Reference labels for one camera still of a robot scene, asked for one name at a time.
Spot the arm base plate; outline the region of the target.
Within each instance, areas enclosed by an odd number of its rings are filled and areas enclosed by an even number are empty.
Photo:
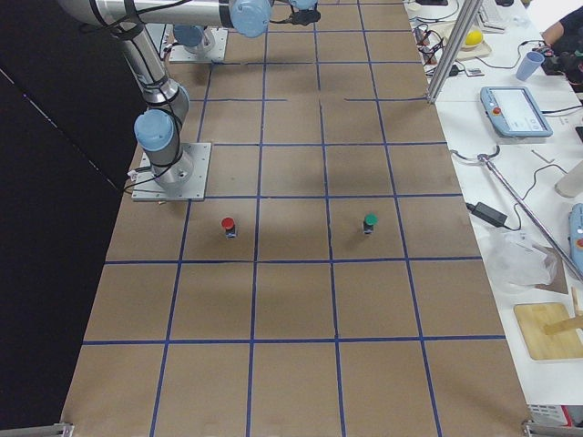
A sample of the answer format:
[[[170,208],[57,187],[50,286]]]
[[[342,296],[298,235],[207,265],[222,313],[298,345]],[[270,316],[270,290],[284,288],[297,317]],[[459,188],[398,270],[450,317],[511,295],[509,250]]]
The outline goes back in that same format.
[[[210,64],[224,60],[228,30],[219,27],[176,25],[170,63]]]
[[[203,201],[210,164],[211,143],[181,143],[182,155],[166,173],[154,178],[149,158],[142,153],[137,185],[130,190],[134,201]]]

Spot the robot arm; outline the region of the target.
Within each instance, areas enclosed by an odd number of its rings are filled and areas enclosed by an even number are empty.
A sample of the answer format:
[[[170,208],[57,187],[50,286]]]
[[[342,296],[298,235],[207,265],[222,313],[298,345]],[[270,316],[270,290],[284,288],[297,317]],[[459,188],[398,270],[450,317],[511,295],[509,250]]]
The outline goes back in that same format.
[[[214,36],[206,26],[174,25],[173,35],[179,46],[195,55],[204,55],[215,46]]]
[[[265,33],[271,1],[60,1],[66,13],[117,39],[148,110],[134,133],[148,156],[153,182],[165,191],[182,188],[194,163],[180,141],[189,112],[186,90],[169,76],[147,24],[218,26],[247,37]]]

